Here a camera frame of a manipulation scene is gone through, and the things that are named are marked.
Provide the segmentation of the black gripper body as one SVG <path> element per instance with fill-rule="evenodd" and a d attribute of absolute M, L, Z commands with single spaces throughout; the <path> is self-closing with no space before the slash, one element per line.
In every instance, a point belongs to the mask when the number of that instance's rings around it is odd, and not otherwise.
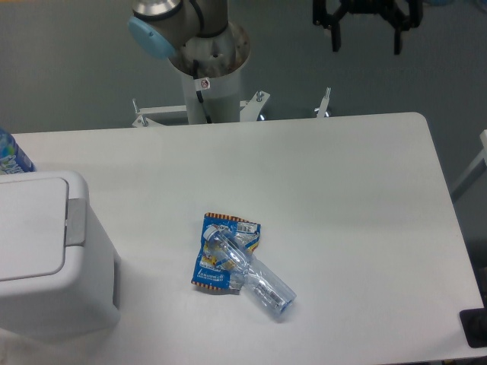
<path fill-rule="evenodd" d="M 339 1 L 335 10 L 329 11 L 328 1 L 313 1 L 312 23 L 324 28 L 334 27 L 347 14 L 379 15 L 393 29 L 417 28 L 423 19 L 422 1 L 407 1 L 404 13 L 396 1 Z"/>

